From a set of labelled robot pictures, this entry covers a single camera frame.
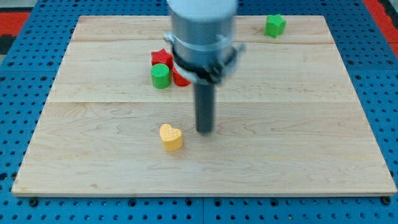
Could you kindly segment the grey cylindrical robot arm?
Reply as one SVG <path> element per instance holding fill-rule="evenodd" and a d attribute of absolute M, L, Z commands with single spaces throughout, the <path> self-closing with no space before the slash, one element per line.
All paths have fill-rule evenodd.
<path fill-rule="evenodd" d="M 237 0 L 168 0 L 174 65 L 197 84 L 219 84 L 234 73 L 244 44 L 234 44 Z"/>

